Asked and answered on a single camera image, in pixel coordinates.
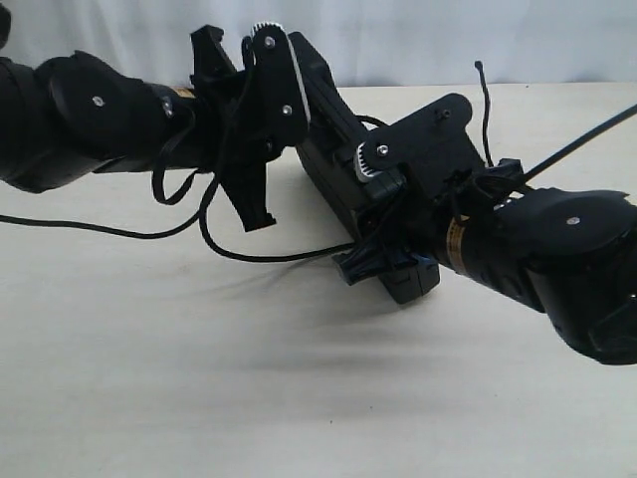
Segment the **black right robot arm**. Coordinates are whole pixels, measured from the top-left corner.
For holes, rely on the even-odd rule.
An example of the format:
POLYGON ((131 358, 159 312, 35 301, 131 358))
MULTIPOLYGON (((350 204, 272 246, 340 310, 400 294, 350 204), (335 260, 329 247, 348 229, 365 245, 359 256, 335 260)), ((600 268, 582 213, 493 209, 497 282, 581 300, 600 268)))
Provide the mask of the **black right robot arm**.
POLYGON ((412 303, 450 270, 540 314, 575 352, 636 360, 636 208, 615 190, 530 187, 521 163, 486 163, 473 109, 448 94, 364 130, 329 182, 355 240, 348 284, 377 279, 412 303))

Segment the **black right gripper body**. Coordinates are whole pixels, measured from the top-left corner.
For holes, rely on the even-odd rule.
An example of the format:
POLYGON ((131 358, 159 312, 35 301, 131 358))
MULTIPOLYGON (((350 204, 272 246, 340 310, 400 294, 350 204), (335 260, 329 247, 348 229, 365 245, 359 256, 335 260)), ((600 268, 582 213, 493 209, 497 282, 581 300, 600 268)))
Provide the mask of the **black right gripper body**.
POLYGON ((351 175, 365 204, 351 211, 355 238, 367 236, 398 195, 389 224, 414 239, 439 239, 469 215, 463 190, 487 164, 467 133, 470 101, 447 94, 391 124, 370 129, 355 144, 351 175))

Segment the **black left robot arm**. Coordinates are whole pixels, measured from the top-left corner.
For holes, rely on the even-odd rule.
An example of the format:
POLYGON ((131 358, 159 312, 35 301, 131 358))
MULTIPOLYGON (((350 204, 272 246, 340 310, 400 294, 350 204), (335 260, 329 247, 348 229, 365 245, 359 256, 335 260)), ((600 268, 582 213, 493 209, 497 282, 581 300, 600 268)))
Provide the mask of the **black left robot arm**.
POLYGON ((247 231, 274 224, 266 206, 266 166, 305 140, 311 109, 297 36, 256 24, 241 44, 241 67, 220 28, 191 36, 186 87, 119 72, 76 51, 36 67, 1 61, 1 179, 44 193, 90 174, 149 172, 158 202, 172 205, 170 170, 216 173, 247 231))

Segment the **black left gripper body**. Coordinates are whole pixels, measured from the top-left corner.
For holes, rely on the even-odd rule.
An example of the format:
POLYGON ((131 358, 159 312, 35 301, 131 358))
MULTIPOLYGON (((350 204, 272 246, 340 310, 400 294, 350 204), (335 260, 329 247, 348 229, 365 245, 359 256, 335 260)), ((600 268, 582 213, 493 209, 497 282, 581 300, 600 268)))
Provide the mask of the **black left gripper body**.
POLYGON ((311 113, 297 54, 284 27, 254 24, 242 40, 243 68, 228 83, 192 85, 236 148, 271 161, 303 141, 311 113))

